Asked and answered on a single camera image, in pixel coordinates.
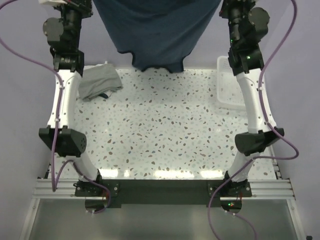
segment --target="plastic basket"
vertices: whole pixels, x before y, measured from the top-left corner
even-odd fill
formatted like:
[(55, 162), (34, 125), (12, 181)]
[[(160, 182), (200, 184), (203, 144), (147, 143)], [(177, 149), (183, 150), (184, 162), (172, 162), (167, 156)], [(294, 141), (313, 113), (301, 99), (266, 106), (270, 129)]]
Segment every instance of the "plastic basket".
[(216, 96), (222, 108), (246, 110), (241, 88), (233, 75), (227, 56), (220, 56), (217, 60)]

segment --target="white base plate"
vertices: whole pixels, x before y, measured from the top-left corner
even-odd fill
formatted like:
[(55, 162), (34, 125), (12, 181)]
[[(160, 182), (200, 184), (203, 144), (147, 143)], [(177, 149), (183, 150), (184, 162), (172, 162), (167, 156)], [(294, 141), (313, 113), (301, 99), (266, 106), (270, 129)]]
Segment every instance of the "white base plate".
[[(107, 100), (78, 99), (75, 109), (76, 130), (86, 134), (102, 177), (222, 179), (237, 152), (235, 135), (247, 131), (247, 116), (218, 106), (217, 71), (117, 71), (123, 90)], [(62, 162), (55, 160), (56, 172)], [(67, 166), (61, 178), (78, 176)], [(249, 179), (276, 179), (272, 161), (257, 160)]]

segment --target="folded cloth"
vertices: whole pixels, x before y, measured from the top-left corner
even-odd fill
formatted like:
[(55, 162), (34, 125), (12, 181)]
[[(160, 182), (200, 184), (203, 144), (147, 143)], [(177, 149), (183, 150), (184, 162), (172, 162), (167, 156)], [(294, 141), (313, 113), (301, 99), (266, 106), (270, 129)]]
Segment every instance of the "folded cloth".
[(122, 89), (121, 79), (112, 64), (102, 64), (83, 71), (79, 84), (79, 96), (89, 102), (102, 93)]

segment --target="gray floor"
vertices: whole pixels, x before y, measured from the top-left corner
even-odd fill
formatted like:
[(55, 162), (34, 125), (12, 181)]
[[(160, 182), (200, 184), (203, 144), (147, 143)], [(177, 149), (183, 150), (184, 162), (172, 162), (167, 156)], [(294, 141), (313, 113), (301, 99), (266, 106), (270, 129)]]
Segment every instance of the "gray floor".
[[(253, 240), (242, 220), (212, 208), (223, 240)], [(297, 240), (285, 200), (247, 200), (241, 215), (259, 240)], [(30, 240), (214, 240), (205, 206), (124, 205), (92, 216), (84, 200), (41, 200)]]

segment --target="fabric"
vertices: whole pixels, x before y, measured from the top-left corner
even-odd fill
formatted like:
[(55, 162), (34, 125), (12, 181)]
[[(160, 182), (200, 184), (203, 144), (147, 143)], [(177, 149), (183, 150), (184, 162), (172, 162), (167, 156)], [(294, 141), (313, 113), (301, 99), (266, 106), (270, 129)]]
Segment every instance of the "fabric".
[(221, 0), (93, 0), (119, 53), (141, 71), (184, 70)]
[(83, 71), (79, 84), (79, 96), (88, 102), (95, 97), (122, 89), (121, 79), (112, 64), (102, 64)]

